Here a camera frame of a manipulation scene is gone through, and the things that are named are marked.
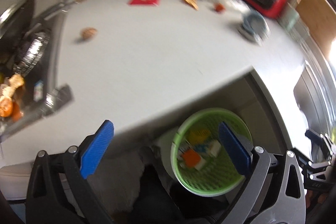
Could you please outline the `brown egg shell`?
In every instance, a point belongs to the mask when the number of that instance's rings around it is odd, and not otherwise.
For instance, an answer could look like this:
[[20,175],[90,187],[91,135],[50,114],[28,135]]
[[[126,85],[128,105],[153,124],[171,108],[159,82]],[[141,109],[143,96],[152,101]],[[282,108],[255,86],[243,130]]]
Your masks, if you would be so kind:
[[96,28],[87,27],[81,30],[81,39],[82,40],[90,40],[97,34]]

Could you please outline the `glass cup with print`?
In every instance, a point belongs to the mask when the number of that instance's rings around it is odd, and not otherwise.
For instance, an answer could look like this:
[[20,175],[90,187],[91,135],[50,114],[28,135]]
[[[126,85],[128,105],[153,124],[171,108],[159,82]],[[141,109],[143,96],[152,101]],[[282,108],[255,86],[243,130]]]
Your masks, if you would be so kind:
[[297,12],[297,10],[290,4],[287,4],[286,7],[281,12],[278,22],[280,26],[284,28],[284,30],[290,31],[298,20],[299,20],[299,13]]

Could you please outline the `grey blue cloth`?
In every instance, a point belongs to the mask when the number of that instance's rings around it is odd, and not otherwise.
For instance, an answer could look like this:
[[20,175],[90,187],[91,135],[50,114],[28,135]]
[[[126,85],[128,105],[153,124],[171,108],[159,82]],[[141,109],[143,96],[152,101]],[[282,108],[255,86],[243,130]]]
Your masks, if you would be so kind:
[[270,29],[266,20],[257,11],[250,11],[245,14],[237,29],[244,38],[258,45],[262,45],[270,36]]

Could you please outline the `gas stove top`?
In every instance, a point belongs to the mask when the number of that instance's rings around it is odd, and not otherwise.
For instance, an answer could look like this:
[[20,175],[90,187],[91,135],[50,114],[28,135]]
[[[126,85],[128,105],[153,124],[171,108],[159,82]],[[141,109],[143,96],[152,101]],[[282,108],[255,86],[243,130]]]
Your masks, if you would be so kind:
[[57,85],[60,31],[66,10],[74,0],[62,0],[38,16],[33,16],[29,30],[11,55],[1,55],[1,82],[14,74],[25,80],[20,104],[23,117],[17,122],[1,119],[1,141],[34,122],[54,114],[73,100],[69,85]]

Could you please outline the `black wok with lid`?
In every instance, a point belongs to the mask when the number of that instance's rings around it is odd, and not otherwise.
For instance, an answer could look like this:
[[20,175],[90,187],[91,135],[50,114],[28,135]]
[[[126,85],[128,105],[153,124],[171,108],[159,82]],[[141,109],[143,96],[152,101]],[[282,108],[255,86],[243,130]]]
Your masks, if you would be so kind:
[[19,0],[1,15],[1,55],[11,55],[34,16],[35,0]]

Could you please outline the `orange foam fruit net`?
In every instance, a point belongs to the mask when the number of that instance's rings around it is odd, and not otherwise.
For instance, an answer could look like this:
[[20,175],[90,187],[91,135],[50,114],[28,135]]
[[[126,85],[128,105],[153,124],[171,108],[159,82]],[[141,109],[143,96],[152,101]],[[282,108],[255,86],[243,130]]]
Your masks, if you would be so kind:
[[206,163],[205,159],[203,159],[201,155],[199,155],[193,149],[188,149],[185,151],[182,154],[182,159],[187,168],[194,168],[196,170],[201,170]]

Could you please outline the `orange peels on stove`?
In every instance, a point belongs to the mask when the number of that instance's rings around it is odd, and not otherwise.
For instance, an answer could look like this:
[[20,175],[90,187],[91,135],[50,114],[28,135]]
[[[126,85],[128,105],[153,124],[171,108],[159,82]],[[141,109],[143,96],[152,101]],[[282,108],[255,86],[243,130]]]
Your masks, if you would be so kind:
[[17,122],[23,117],[20,104],[25,92],[25,80],[20,74],[5,78],[1,84],[1,119]]

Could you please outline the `wooden cutting board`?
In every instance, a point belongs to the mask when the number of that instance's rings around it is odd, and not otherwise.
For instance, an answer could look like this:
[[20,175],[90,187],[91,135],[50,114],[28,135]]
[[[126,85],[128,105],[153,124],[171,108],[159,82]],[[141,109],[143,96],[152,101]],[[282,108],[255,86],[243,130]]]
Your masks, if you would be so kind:
[[335,10],[327,0],[300,0],[295,9],[323,55],[328,57],[335,41]]

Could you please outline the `green mesh trash basket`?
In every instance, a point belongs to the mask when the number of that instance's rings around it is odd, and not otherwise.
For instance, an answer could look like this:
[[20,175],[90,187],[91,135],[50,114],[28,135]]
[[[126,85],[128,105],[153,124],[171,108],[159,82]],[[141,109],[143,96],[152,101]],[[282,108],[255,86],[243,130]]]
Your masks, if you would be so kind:
[[221,122],[236,135],[252,141],[244,121],[221,108],[205,109],[189,116],[173,138],[170,162],[174,176],[184,188],[198,196],[221,196],[244,180],[219,140]]

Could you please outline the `small red bottle cap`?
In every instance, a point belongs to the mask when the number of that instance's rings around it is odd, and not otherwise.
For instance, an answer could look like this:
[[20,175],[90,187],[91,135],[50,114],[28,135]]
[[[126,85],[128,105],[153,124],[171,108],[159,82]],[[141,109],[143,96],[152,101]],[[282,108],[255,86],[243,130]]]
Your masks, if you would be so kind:
[[217,12],[217,13],[222,13],[222,12],[225,11],[225,9],[226,9],[226,8],[225,8],[224,5],[221,4],[221,3],[216,3],[216,4],[214,5],[214,11]]

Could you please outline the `orange peel piece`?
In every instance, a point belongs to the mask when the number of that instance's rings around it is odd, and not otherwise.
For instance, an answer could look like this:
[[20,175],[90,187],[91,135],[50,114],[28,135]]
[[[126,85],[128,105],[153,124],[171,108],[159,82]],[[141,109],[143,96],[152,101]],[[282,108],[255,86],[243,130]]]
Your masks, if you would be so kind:
[[190,7],[192,7],[195,10],[199,10],[198,4],[197,4],[197,0],[183,0],[185,2],[185,4],[189,5]]

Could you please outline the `white blue milk carton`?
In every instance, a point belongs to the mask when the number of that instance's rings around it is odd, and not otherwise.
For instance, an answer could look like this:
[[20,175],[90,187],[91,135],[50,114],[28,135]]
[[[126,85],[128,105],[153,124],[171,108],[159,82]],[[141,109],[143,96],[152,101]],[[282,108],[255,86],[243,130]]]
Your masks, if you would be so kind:
[[213,139],[207,143],[195,145],[193,149],[202,157],[217,157],[222,150],[222,144],[217,139]]

